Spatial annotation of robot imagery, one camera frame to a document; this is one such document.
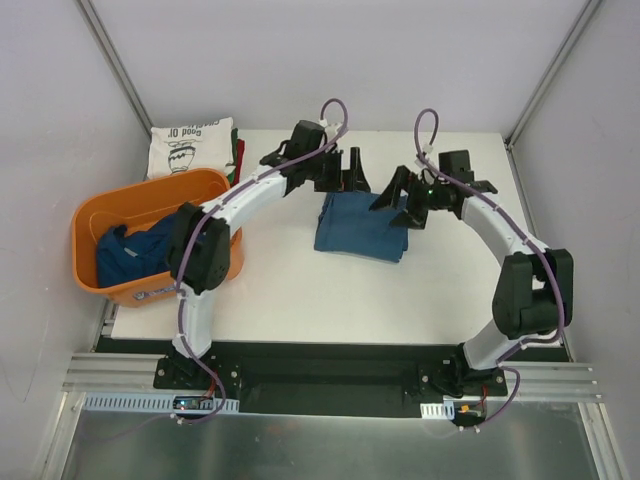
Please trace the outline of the teal blue t-shirt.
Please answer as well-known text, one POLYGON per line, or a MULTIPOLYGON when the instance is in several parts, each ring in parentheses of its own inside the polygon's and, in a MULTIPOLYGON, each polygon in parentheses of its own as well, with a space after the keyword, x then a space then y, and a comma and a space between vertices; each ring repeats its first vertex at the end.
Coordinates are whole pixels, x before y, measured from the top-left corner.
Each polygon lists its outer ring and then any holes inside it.
POLYGON ((396 210, 371 211, 377 198, 368 192, 327 193, 314 249, 399 263, 409 247, 408 229, 390 225, 396 210))

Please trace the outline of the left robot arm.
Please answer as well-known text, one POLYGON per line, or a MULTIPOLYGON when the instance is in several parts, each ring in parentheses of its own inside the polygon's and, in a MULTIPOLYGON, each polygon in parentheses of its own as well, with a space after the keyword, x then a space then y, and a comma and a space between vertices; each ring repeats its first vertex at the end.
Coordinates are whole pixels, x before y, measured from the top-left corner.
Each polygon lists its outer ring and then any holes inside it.
POLYGON ((260 209, 285 198, 306 182, 316 192, 368 192, 358 147, 343 151, 337 142, 344 126, 327 133, 326 121, 299 121, 276 150, 260 159, 256 169, 219 197, 200 205, 183 204, 176 212, 167 262, 178 298, 175 350, 184 356, 176 375, 188 388, 204 387, 211 365, 202 357, 212 344, 214 291, 231 270, 232 239, 260 209))

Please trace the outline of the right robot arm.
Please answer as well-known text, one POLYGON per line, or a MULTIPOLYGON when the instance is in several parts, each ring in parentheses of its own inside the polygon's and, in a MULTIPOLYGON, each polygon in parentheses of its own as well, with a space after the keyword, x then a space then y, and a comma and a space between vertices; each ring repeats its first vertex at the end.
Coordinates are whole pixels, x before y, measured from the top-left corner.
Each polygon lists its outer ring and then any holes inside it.
POLYGON ((399 166, 371 210, 394 209, 391 226, 415 230, 425 228, 430 212, 451 212, 479 236, 500 266, 491 319, 462 344, 459 363, 450 369, 452 387, 469 395, 484 385, 485 370, 531 343, 555 342, 569 325, 573 258, 515 222, 494 185, 476 179, 468 151, 440 154, 437 167, 417 162, 432 180, 399 166))

